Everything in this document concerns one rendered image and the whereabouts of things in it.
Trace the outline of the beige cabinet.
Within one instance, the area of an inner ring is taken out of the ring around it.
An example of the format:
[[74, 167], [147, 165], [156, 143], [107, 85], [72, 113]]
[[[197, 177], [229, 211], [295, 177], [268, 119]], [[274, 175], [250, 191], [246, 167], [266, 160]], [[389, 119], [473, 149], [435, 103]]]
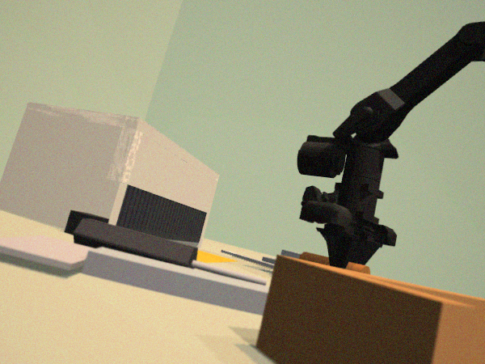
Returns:
[[0, 209], [71, 235], [90, 218], [201, 248], [218, 179], [140, 117], [28, 102]]

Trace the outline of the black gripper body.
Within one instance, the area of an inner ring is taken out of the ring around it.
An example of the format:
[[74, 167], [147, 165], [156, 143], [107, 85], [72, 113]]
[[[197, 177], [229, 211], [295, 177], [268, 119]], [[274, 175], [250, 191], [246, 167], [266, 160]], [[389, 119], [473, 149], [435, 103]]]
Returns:
[[302, 206], [301, 220], [325, 222], [323, 229], [347, 231], [360, 239], [386, 246], [395, 246], [397, 235], [388, 226], [378, 224], [375, 217], [377, 199], [383, 198], [380, 183], [361, 176], [344, 176], [341, 183], [339, 204], [308, 201]]

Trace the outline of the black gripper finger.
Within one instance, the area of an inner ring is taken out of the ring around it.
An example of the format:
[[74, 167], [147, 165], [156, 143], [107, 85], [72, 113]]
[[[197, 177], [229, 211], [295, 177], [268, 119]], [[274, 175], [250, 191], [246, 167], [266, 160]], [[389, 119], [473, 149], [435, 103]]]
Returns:
[[317, 227], [316, 231], [327, 242], [330, 266], [346, 269], [360, 236], [347, 231], [333, 231]]
[[379, 249], [382, 244], [359, 239], [356, 248], [349, 260], [350, 263], [366, 265], [369, 258]]

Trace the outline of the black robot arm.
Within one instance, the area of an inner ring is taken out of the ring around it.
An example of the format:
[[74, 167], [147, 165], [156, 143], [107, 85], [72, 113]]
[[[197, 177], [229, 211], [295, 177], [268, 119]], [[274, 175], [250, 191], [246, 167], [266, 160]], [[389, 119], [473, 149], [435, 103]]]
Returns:
[[[395, 85], [356, 103], [350, 116], [332, 133], [335, 137], [308, 135], [297, 155], [300, 174], [335, 178], [344, 170], [343, 177], [361, 176], [381, 183], [384, 158], [399, 157], [389, 137], [416, 105], [474, 61], [485, 61], [484, 21], [462, 26]], [[338, 205], [339, 196], [337, 186], [333, 193], [323, 194], [310, 186], [302, 205], [308, 201]]]

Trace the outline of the brown rectangular block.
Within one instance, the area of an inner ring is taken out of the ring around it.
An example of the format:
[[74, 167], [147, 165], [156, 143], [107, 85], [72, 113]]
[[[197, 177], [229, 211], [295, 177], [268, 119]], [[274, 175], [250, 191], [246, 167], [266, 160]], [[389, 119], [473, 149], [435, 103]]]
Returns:
[[485, 298], [277, 255], [256, 348], [276, 364], [485, 364]]

